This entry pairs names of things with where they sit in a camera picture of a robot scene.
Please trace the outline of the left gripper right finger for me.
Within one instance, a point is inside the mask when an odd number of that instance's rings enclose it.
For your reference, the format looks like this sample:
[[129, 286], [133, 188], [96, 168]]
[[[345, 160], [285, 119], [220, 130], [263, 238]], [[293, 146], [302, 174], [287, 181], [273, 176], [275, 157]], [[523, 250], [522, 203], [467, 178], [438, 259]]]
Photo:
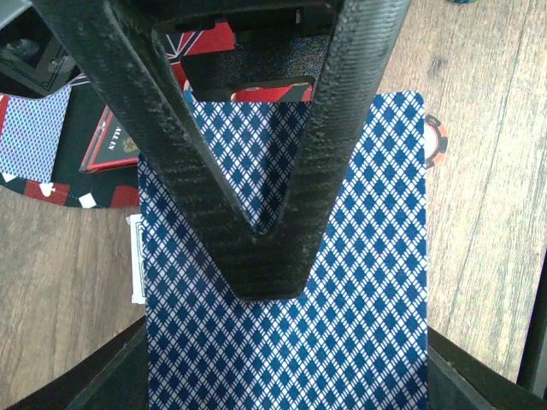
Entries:
[[429, 409], [545, 409], [546, 400], [509, 381], [436, 332], [427, 336]]

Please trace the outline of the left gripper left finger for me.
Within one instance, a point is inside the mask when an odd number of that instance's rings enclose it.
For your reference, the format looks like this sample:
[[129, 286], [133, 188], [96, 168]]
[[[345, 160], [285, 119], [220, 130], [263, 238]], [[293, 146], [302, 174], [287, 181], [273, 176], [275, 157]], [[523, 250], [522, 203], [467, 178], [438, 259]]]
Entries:
[[147, 409], [148, 352], [139, 319], [13, 409]]

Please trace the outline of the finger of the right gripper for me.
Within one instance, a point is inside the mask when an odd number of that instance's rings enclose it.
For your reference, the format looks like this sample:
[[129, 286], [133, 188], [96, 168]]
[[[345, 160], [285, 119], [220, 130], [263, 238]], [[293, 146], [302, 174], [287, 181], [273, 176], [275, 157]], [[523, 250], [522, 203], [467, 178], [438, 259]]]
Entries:
[[37, 1], [234, 291], [304, 289], [406, 1]]

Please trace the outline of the triangular all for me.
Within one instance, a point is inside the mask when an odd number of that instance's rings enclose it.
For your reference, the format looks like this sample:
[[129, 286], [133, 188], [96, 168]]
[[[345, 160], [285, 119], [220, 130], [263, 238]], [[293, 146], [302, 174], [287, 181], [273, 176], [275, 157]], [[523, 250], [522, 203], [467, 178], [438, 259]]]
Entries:
[[99, 173], [136, 166], [138, 156], [138, 146], [114, 116], [112, 110], [105, 106], [79, 171]]

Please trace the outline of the brown 100 chip stack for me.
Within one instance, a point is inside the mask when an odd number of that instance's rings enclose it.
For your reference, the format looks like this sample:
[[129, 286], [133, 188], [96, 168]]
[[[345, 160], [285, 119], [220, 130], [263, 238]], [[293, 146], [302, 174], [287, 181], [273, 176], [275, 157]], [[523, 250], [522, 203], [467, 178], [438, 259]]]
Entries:
[[448, 149], [448, 133], [442, 122], [431, 114], [424, 119], [425, 165], [430, 169], [437, 165]]

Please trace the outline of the white playing card box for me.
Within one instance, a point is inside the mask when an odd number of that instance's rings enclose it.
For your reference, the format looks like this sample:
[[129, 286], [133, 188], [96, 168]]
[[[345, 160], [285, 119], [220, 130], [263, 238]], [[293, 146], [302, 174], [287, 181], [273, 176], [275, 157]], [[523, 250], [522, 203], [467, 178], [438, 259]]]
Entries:
[[126, 218], [130, 228], [130, 248], [132, 264], [132, 303], [144, 305], [144, 253], [143, 223], [141, 214], [132, 214]]

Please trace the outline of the round red black poker mat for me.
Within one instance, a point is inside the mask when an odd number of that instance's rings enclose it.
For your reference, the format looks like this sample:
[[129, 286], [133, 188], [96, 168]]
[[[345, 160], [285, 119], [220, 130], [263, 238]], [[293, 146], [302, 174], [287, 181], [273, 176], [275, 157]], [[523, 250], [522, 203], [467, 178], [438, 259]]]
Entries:
[[69, 86], [71, 93], [50, 182], [4, 173], [1, 185], [23, 196], [66, 207], [138, 206], [137, 165], [99, 173], [79, 171], [105, 104], [84, 76]]

